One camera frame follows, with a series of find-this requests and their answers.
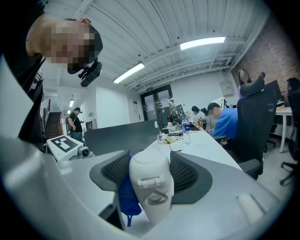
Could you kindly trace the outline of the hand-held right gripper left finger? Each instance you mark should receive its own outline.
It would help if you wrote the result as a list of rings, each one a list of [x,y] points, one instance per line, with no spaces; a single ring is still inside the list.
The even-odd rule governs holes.
[[[102,190],[117,191],[129,169],[129,151],[94,165],[90,170],[91,180]]]

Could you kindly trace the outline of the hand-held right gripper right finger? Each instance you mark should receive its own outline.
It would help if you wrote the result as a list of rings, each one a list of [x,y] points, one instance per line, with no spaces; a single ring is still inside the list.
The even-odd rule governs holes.
[[[174,181],[172,204],[193,204],[209,192],[213,178],[201,165],[202,160],[198,156],[170,152],[170,173]]]

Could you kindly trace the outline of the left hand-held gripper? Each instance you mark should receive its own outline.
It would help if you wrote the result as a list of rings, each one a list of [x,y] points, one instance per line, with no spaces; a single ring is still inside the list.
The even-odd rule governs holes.
[[[91,158],[95,154],[87,146],[67,135],[57,136],[46,141],[49,151],[57,162]]]

